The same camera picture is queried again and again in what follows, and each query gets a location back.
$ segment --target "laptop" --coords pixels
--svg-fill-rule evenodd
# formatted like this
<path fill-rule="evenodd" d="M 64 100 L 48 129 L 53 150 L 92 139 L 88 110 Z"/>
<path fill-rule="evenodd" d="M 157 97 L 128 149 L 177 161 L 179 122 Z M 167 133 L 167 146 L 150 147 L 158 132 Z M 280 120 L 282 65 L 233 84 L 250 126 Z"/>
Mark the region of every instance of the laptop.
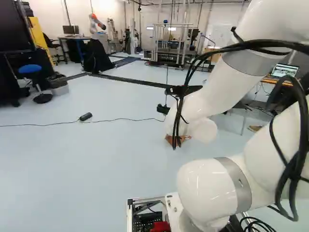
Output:
<path fill-rule="evenodd" d="M 270 77 L 275 80 L 278 80 L 285 75 L 296 77 L 298 70 L 299 70 L 298 66 L 279 63 L 274 67 Z"/>

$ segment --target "yellow cabinet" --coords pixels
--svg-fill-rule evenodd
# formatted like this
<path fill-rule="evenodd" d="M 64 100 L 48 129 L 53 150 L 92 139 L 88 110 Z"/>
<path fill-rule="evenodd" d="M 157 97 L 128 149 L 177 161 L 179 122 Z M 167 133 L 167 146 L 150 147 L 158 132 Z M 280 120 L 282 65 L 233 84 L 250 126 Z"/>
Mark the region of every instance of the yellow cabinet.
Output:
<path fill-rule="evenodd" d="M 30 22 L 31 22 L 31 36 L 32 36 L 32 39 L 35 43 L 35 45 L 37 47 L 41 47 L 43 48 L 46 52 L 47 52 L 47 55 L 49 57 L 49 60 L 50 62 L 52 63 L 52 65 L 54 65 L 53 63 L 53 59 L 50 55 L 50 52 L 49 52 L 49 49 L 47 47 L 47 44 L 45 42 L 45 38 L 44 38 L 44 35 L 43 35 L 43 32 L 42 32 L 42 29 L 41 29 L 41 26 L 39 24 L 39 20 L 37 17 L 28 17 Z"/>

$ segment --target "black stool base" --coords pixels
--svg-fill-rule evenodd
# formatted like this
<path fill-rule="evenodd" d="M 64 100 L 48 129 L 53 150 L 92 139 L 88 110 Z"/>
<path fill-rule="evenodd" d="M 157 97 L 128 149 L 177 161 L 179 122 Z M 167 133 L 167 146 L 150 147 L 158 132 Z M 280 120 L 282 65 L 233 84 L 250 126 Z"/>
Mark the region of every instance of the black stool base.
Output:
<path fill-rule="evenodd" d="M 47 102 L 50 102 L 50 100 L 53 98 L 52 94 L 49 93 L 42 93 L 39 96 L 36 96 L 33 101 L 37 104 L 44 104 Z"/>

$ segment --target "computer monitor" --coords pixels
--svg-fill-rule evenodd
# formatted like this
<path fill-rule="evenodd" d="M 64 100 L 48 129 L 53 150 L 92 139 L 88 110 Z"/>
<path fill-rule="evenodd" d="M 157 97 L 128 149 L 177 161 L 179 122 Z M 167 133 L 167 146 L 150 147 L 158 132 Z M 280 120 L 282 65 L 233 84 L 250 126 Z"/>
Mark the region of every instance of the computer monitor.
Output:
<path fill-rule="evenodd" d="M 69 34 L 69 35 L 75 34 L 74 26 L 62 26 L 62 28 L 63 28 L 63 33 L 65 34 Z"/>
<path fill-rule="evenodd" d="M 78 26 L 74 26 L 74 30 L 75 30 L 75 34 L 79 34 L 79 27 Z"/>
<path fill-rule="evenodd" d="M 272 73 L 271 76 L 273 77 L 283 77 L 285 75 L 290 75 L 291 77 L 295 77 L 297 74 L 299 67 L 294 66 L 294 65 L 289 65 L 289 64 L 277 64 Z"/>

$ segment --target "red component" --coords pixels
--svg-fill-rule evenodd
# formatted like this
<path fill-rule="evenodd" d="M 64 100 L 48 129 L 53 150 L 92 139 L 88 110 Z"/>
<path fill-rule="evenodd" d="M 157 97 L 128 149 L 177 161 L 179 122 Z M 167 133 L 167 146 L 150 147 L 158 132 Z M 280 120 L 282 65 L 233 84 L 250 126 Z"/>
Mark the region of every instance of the red component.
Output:
<path fill-rule="evenodd" d="M 92 13 L 91 17 L 92 17 L 93 19 L 98 19 L 95 13 Z"/>
<path fill-rule="evenodd" d="M 150 232 L 170 232 L 170 226 L 167 221 L 154 222 L 154 228 Z"/>

